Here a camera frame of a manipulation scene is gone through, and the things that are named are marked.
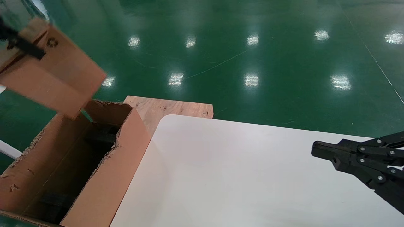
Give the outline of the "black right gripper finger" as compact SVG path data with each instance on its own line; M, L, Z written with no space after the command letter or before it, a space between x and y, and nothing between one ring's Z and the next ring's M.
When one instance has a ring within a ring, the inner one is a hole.
M337 144L315 141L311 154L314 157L331 160L337 155L356 155L371 159L403 160L404 133L398 132L367 141L342 139Z
M311 154L329 160L337 171L354 175L404 214L403 170L347 151L312 151Z

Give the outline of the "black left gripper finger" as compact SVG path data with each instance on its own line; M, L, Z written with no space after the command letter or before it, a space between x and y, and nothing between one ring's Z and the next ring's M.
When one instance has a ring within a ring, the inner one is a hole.
M41 60L46 52L42 49L30 43L28 40L19 35L19 32L11 27L1 27L0 35L2 41L7 41L7 50L12 50L13 48L18 48L23 53L29 54Z

